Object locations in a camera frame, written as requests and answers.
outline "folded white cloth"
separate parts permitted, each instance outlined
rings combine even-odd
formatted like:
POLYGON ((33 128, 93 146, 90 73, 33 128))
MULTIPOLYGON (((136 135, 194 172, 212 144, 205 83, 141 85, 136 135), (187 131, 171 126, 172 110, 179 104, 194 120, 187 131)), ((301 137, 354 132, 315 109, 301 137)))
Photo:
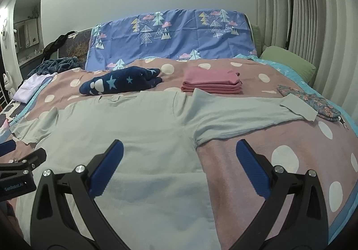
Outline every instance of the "folded white cloth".
POLYGON ((57 73, 46 75, 32 75, 29 79, 25 80, 24 83, 19 87, 13 97, 13 100, 22 103, 28 103, 30 99, 34 96, 36 91, 40 88, 42 82, 48 77, 53 77, 55 74, 57 73))

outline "light blue star print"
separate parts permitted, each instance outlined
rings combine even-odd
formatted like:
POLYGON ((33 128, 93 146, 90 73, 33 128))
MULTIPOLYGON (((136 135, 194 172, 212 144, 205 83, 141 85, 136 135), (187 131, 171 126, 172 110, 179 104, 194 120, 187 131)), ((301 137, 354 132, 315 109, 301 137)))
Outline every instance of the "light blue star print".
POLYGON ((114 88, 114 89, 117 89, 116 87, 115 87, 115 85, 114 85, 114 82, 116 81, 116 78, 112 78, 112 75, 111 75, 111 78, 110 78, 110 80, 107 80, 106 82, 108 83, 108 85, 110 86, 110 89, 112 89, 112 87, 114 88))

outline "silver screw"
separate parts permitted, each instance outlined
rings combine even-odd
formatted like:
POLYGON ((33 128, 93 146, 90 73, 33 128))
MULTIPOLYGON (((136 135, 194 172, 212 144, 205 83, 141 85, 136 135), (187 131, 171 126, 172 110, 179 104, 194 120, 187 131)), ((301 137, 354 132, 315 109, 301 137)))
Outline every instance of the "silver screw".
POLYGON ((86 169, 86 167, 84 165, 78 165, 76 167, 76 172, 77 173, 82 173, 82 172, 84 172, 85 169, 86 169))
POLYGON ((282 166, 280 166, 280 165, 275 166, 276 173, 283 173, 283 171, 284 171, 284 169, 282 166))
POLYGON ((46 169, 46 170, 42 173, 42 175, 45 176, 45 177, 49 176, 50 174, 51 174, 51 170, 49 170, 49 169, 46 169))
POLYGON ((310 170, 308 170, 308 175, 311 176, 311 177, 316 177, 317 173, 316 173, 316 171, 310 169, 310 170))

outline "white plush toy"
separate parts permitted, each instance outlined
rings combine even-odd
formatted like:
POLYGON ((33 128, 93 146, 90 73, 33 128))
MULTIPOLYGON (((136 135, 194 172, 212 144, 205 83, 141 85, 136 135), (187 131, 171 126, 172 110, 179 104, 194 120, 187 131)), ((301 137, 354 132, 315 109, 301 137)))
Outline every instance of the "white plush toy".
POLYGON ((3 77, 4 77, 5 89, 9 92, 10 98, 13 99, 14 94, 16 92, 16 90, 13 87, 13 79, 11 78, 11 75, 9 74, 8 71, 6 71, 6 74, 3 74, 3 77))

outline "white cabinet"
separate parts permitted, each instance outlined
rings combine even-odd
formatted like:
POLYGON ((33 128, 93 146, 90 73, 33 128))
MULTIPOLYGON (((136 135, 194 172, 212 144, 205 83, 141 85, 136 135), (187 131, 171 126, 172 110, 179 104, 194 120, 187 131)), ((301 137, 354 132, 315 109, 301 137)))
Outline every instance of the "white cabinet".
POLYGON ((39 43, 36 18, 15 23, 14 29, 17 30, 17 33, 15 33, 17 53, 39 43))

